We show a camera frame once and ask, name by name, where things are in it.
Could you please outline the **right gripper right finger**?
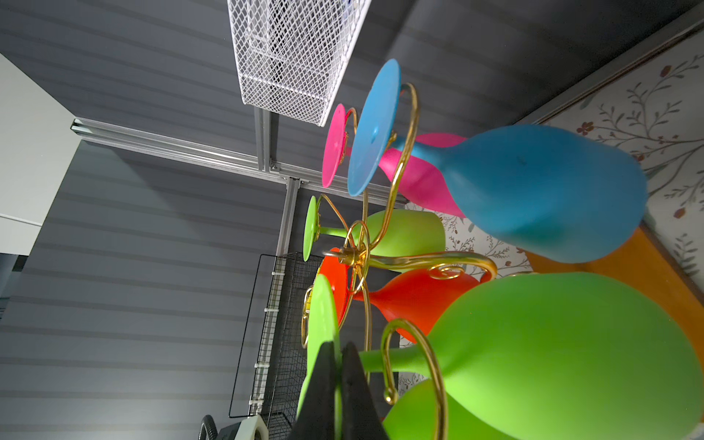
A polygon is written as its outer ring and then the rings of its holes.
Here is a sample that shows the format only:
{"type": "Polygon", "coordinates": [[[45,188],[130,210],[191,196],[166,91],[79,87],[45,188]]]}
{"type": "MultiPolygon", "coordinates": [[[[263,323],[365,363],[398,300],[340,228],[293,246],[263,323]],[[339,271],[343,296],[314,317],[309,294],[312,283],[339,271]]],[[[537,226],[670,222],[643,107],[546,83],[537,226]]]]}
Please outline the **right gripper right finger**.
{"type": "Polygon", "coordinates": [[[342,350],[342,438],[389,440],[381,423],[357,347],[349,342],[342,350]]]}

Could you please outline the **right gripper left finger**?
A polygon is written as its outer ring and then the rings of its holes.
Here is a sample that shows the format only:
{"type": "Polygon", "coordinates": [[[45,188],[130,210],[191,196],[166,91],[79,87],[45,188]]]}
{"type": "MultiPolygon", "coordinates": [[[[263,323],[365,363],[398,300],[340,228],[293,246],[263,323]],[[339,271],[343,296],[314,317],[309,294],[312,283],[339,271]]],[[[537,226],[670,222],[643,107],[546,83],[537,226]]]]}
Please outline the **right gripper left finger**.
{"type": "Polygon", "coordinates": [[[334,439],[337,363],[332,341],[320,346],[301,412],[289,440],[334,439]]]}

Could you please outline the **green wine glass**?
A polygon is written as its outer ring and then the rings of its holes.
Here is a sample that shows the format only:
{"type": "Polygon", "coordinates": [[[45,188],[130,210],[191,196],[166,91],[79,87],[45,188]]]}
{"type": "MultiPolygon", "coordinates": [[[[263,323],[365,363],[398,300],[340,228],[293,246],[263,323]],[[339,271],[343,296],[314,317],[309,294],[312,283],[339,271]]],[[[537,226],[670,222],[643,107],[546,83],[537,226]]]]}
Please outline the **green wine glass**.
{"type": "MultiPolygon", "coordinates": [[[[510,440],[487,425],[447,394],[448,439],[510,440]]],[[[436,428],[436,394],[427,379],[407,390],[383,421],[390,439],[433,439],[436,428]]]]}
{"type": "MultiPolygon", "coordinates": [[[[304,238],[302,239],[302,257],[308,261],[313,244],[321,235],[345,238],[348,229],[322,227],[319,208],[321,202],[327,201],[334,210],[337,207],[324,194],[320,198],[312,196],[308,205],[304,238]]],[[[446,234],[443,222],[432,212],[394,209],[390,225],[379,244],[372,249],[372,254],[379,257],[408,257],[446,250],[446,234]]]]}
{"type": "Polygon", "coordinates": [[[485,282],[428,340],[448,394],[517,439],[682,439],[702,418],[689,339],[656,302],[609,277],[485,282]]]}

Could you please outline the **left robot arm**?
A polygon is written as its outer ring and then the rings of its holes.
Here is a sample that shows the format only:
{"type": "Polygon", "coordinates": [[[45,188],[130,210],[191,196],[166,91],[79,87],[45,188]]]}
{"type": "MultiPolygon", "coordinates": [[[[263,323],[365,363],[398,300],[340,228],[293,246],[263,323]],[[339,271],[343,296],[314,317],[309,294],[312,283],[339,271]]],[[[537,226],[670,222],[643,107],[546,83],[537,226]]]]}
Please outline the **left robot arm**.
{"type": "Polygon", "coordinates": [[[203,417],[198,440],[269,440],[269,430],[259,415],[243,419],[218,430],[210,414],[203,417]]]}

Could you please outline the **red wine glass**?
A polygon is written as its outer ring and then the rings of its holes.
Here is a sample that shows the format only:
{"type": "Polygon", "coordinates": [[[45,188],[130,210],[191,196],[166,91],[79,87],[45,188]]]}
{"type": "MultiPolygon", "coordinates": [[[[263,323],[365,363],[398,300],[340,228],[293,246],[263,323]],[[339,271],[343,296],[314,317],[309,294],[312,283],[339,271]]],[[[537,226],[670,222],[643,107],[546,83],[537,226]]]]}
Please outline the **red wine glass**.
{"type": "Polygon", "coordinates": [[[472,252],[443,251],[392,258],[367,257],[355,249],[331,249],[318,270],[330,282],[339,326],[345,324],[353,301],[365,303],[366,343],[371,338],[373,306],[387,321],[406,319],[427,336],[453,302],[479,284],[496,279],[497,271],[490,258],[472,252]],[[369,291],[366,282],[356,291],[349,286],[348,271],[361,271],[365,264],[401,274],[379,291],[369,291]]]}

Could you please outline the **pink wine glass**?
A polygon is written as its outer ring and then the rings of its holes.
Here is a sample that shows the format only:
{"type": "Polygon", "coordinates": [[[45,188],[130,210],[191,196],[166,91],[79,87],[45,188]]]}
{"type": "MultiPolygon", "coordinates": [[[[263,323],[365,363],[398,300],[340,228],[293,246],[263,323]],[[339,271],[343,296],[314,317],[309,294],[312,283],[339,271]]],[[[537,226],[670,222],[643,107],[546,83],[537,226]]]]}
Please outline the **pink wine glass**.
{"type": "MultiPolygon", "coordinates": [[[[348,132],[346,132],[346,126],[350,119],[354,125],[357,125],[358,116],[355,108],[346,109],[342,104],[339,104],[333,113],[324,148],[322,166],[322,185],[324,188],[330,187],[344,157],[349,156],[352,152],[352,148],[348,146],[348,132]]],[[[442,149],[454,147],[464,141],[463,137],[447,133],[431,133],[417,137],[412,150],[412,158],[409,159],[407,169],[401,179],[400,193],[410,202],[424,209],[463,218],[465,215],[449,192],[443,174],[435,165],[425,159],[418,158],[417,152],[423,145],[442,149]]]]}

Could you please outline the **blue wine glass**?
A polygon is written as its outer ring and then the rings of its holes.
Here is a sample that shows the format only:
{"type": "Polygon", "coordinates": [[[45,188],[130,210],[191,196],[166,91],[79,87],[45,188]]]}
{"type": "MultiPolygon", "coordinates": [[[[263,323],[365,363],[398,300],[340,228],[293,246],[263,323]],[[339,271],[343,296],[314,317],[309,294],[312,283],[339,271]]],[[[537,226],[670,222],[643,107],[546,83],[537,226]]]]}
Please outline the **blue wine glass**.
{"type": "Polygon", "coordinates": [[[460,209],[489,235],[563,263],[608,256],[638,229],[647,180],[628,153],[561,128],[512,125],[454,146],[418,141],[460,209]]]}

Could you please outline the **white mesh wall basket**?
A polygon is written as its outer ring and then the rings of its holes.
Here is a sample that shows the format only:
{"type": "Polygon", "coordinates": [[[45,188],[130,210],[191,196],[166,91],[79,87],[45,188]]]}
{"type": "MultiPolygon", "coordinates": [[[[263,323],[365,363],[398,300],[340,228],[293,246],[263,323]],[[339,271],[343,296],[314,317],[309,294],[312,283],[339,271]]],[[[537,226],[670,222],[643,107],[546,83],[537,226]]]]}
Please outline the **white mesh wall basket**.
{"type": "Polygon", "coordinates": [[[324,126],[369,9],[368,1],[228,2],[243,104],[324,126]]]}

